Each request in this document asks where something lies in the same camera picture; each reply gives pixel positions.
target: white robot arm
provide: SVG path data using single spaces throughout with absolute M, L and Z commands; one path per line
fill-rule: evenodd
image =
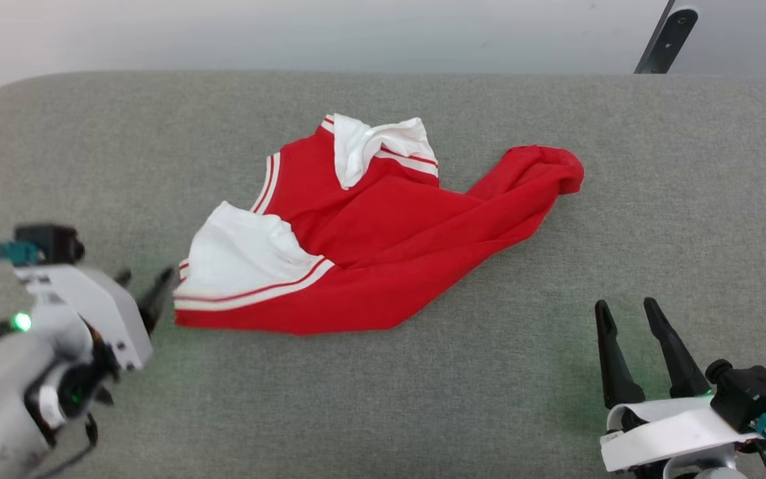
M 0 477 L 9 478 L 36 470 L 70 422 L 87 418 L 95 444 L 89 410 L 110 403 L 121 370 L 150 360 L 149 334 L 174 280 L 166 270 L 136 302 L 120 284 L 130 275 L 116 281 L 74 266 L 83 248 L 72 228 L 35 225 L 17 228 L 15 237 L 0 243 L 0 257 L 15 264 L 36 302 L 0 323 Z
M 757 452 L 766 467 L 766 369 L 737 370 L 718 360 L 703 376 L 656 300 L 646 298 L 644 308 L 662 346 L 672 399 L 646 400 L 630 376 L 608 305 L 599 301 L 602 390 L 610 410 L 600 439 L 605 469 L 651 479 L 745 479 L 735 466 L 737 452 Z M 708 381 L 717 385 L 715 394 Z M 700 472 L 687 473 L 689 466 Z

